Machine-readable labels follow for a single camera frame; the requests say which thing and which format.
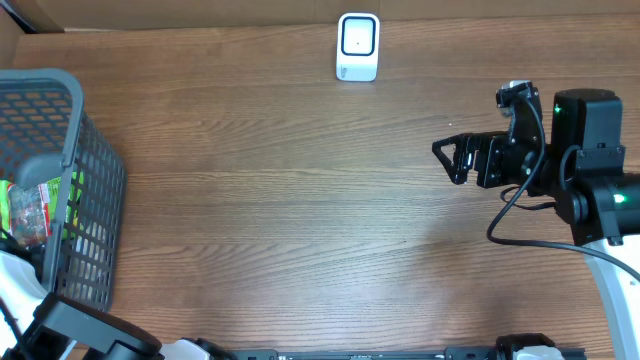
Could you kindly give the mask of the green snack bag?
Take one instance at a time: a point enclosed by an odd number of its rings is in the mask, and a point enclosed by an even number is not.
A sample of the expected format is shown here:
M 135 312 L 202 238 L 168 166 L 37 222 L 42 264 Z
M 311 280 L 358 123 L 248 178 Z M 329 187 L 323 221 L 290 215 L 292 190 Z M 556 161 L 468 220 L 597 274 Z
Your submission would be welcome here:
M 40 245 L 53 235 L 61 178 L 23 189 L 1 181 L 1 240 L 22 248 Z

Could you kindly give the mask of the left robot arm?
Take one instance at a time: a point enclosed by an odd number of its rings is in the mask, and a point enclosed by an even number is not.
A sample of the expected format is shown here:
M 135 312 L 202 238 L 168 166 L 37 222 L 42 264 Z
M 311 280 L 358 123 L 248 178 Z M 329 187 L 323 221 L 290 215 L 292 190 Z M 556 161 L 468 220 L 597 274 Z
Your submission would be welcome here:
M 65 359 L 75 345 L 86 359 L 232 359 L 204 340 L 163 344 L 142 328 L 44 289 L 31 253 L 1 232 L 1 357 Z

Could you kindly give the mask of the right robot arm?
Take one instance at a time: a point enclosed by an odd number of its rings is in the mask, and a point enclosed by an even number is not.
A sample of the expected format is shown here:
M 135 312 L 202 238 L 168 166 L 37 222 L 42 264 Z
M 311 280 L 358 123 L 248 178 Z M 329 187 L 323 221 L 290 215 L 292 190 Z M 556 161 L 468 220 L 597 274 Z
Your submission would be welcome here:
M 539 91 L 528 80 L 499 88 L 496 106 L 509 120 L 507 130 L 437 140 L 433 154 L 456 185 L 466 183 L 475 170 L 478 186 L 514 194 L 489 224 L 489 241 L 583 255 L 599 290 L 615 356 L 638 358 L 639 176 L 624 170 L 621 99 L 606 89 L 559 91 L 550 131 L 543 125 Z M 554 209 L 570 226 L 572 243 L 495 236 L 522 195 L 547 197 L 539 207 Z

